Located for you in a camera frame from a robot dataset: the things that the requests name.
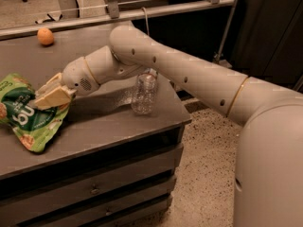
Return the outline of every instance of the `snack bag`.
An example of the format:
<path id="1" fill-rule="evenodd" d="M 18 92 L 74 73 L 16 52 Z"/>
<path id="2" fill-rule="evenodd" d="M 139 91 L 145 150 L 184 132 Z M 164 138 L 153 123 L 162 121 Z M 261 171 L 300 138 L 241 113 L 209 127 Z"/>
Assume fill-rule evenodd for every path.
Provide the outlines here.
<path id="1" fill-rule="evenodd" d="M 31 85 L 20 75 L 9 74 L 0 81 L 0 123 L 11 125 L 28 150 L 42 152 L 67 115 L 69 103 L 40 111 L 28 106 L 34 98 Z"/>

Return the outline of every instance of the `drawer handle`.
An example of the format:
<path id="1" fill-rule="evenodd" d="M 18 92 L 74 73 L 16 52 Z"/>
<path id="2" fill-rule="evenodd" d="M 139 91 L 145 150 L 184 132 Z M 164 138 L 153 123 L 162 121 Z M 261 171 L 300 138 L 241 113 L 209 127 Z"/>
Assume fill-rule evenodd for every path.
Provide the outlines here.
<path id="1" fill-rule="evenodd" d="M 100 189 L 97 188 L 95 184 L 93 184 L 93 189 L 91 190 L 92 195 L 96 195 L 100 192 Z"/>

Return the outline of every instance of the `terrazzo floor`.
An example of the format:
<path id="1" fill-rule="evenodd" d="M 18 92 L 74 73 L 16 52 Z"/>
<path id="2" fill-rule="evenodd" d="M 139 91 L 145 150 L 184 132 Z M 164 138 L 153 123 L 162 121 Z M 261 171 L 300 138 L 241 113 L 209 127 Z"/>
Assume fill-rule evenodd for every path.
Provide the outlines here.
<path id="1" fill-rule="evenodd" d="M 79 0 L 81 8 L 100 0 Z M 60 9 L 57 0 L 0 0 L 0 29 L 28 26 Z M 92 16 L 83 9 L 80 16 Z M 235 154 L 241 127 L 208 109 L 196 98 L 183 100 L 192 122 L 186 126 L 184 152 L 168 211 L 125 227 L 231 227 Z"/>

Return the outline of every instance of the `floor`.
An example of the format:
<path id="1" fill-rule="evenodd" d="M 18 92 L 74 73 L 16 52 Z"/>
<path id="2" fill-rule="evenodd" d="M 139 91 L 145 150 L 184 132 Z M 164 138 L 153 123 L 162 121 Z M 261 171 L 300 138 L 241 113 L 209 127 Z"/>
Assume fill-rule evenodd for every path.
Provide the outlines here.
<path id="1" fill-rule="evenodd" d="M 80 16 L 94 16 L 101 0 L 78 0 Z M 0 0 L 0 29 L 34 25 L 58 16 L 57 0 Z M 183 100 L 192 117 L 184 133 L 184 153 L 176 171 L 173 202 L 166 212 L 126 227 L 231 227 L 235 154 L 241 127 L 208 109 L 196 98 Z"/>

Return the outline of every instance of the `speckled floor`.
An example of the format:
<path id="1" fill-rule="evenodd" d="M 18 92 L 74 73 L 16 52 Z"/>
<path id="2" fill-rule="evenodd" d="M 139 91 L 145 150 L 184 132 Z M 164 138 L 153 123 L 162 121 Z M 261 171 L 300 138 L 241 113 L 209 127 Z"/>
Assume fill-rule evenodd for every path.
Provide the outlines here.
<path id="1" fill-rule="evenodd" d="M 83 7 L 97 4 L 99 0 L 80 0 Z M 58 9 L 57 0 L 28 0 L 27 3 L 0 0 L 0 29 L 32 25 L 35 20 L 44 19 L 48 12 Z M 91 9 L 82 12 L 82 16 L 95 14 Z M 241 127 L 195 98 L 183 103 L 190 112 L 192 123 L 186 126 L 184 133 L 184 153 L 176 171 L 172 205 L 166 212 L 125 227 L 232 226 L 235 152 Z"/>

